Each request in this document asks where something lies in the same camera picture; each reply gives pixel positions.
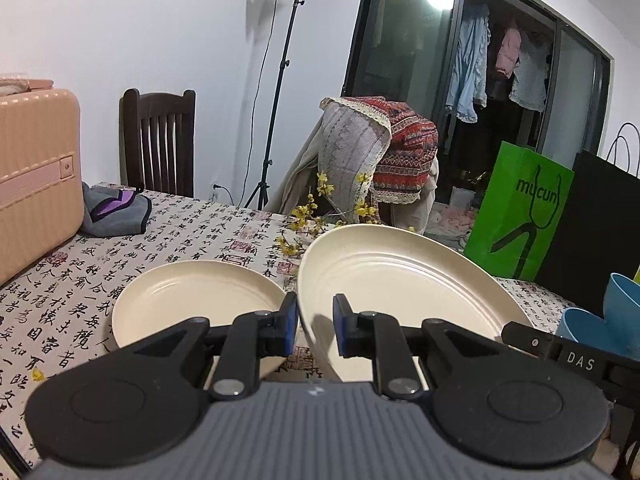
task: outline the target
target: table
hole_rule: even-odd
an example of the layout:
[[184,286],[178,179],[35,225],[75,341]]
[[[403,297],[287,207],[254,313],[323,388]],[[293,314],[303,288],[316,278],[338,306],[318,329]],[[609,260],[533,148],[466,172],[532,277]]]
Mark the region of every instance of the table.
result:
[[[24,424],[24,406],[39,380],[117,348],[111,310],[127,283],[179,260],[221,260],[260,272],[295,290],[299,261],[275,241],[284,216],[145,191],[153,205],[143,235],[76,235],[0,287],[0,425],[33,465],[39,456]],[[552,332],[571,304],[534,284],[499,280],[541,330]],[[293,354],[272,381],[319,381],[302,327]],[[13,478],[0,461],[0,478]]]

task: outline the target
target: light stand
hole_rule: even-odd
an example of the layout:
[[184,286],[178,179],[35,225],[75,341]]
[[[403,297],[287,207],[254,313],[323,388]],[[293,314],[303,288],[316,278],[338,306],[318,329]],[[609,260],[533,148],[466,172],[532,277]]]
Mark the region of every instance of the light stand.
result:
[[255,194],[258,193],[258,211],[262,211],[262,208],[267,205],[269,197],[267,195],[267,171],[269,166],[273,164],[270,159],[271,154],[271,141],[273,140],[273,127],[276,123],[276,111],[278,110],[278,101],[280,99],[280,89],[282,88],[282,78],[284,77],[284,69],[289,66],[289,60],[287,59],[287,51],[289,50],[289,41],[291,40],[291,31],[293,30],[293,21],[296,19],[296,11],[298,6],[304,5],[304,0],[293,0],[293,8],[291,9],[291,19],[289,20],[289,30],[287,31],[287,39],[284,42],[284,51],[282,53],[282,61],[280,62],[280,73],[278,74],[278,83],[276,85],[276,93],[273,98],[273,108],[271,109],[271,123],[269,124],[269,133],[267,135],[267,147],[264,152],[264,159],[262,161],[262,178],[258,185],[255,187],[254,192],[251,193],[249,200],[246,201],[244,207],[249,207],[249,204],[254,199]]

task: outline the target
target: blue cup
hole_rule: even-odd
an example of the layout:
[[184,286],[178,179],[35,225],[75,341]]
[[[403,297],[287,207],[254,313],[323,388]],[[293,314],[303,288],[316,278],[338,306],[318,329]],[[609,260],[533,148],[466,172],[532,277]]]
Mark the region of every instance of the blue cup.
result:
[[605,321],[581,308],[571,307],[562,313],[556,335],[605,352],[625,355],[624,347],[616,342]]
[[628,357],[640,359],[640,285],[612,273],[602,307],[609,331]]

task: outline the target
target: chair backrest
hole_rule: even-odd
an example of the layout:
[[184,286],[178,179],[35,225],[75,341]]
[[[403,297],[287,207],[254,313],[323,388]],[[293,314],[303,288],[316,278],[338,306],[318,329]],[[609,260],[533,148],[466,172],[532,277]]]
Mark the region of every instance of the chair backrest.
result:
[[196,92],[183,95],[124,92],[122,115],[127,181],[193,197],[193,124]]

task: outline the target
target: plate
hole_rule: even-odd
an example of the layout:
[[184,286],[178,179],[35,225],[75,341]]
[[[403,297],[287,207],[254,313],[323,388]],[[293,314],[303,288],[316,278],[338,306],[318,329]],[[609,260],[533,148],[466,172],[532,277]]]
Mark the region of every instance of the plate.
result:
[[[232,324],[254,310],[278,310],[285,292],[251,269],[225,262],[188,260],[140,274],[122,291],[113,307],[113,336],[119,347],[144,339],[194,316],[212,326]],[[260,377],[284,359],[260,361]]]
[[511,296],[461,254],[409,231],[359,224],[328,231],[306,250],[298,271],[298,304],[306,338],[330,379],[370,381],[371,361],[338,355],[333,296],[354,312],[374,310],[405,326],[445,319],[487,338],[509,321],[531,326]]

